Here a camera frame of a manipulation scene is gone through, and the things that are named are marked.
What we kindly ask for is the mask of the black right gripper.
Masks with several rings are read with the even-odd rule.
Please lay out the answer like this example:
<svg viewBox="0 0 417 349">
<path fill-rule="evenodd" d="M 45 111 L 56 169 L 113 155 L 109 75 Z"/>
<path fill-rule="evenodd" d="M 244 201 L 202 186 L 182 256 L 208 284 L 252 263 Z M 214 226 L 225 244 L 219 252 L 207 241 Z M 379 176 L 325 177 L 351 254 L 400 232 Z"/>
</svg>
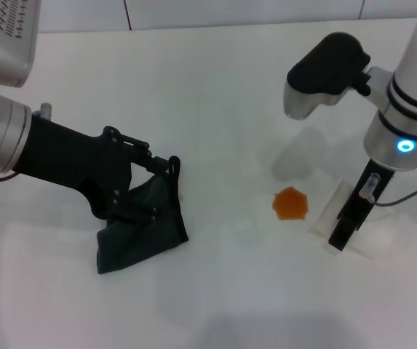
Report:
<svg viewBox="0 0 417 349">
<path fill-rule="evenodd" d="M 338 216 L 339 221 L 328 239 L 329 245 L 343 251 L 352 234 L 366 220 L 374 203 L 379 199 L 393 176 L 393 170 L 369 160 Z"/>
</svg>

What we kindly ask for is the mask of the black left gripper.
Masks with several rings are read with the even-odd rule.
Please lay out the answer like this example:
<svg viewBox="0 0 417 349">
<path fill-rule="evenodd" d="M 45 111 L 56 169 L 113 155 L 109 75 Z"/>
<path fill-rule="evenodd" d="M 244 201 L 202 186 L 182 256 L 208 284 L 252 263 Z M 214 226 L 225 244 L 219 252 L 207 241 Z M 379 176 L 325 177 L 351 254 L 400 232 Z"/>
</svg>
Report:
<svg viewBox="0 0 417 349">
<path fill-rule="evenodd" d="M 13 170 L 80 192 L 98 219 L 152 221 L 156 207 L 145 203 L 137 192 L 128 191 L 130 162 L 152 174 L 169 169 L 169 161 L 153 156 L 147 142 L 125 135 L 121 140 L 113 127 L 91 137 L 34 116 Z"/>
</svg>

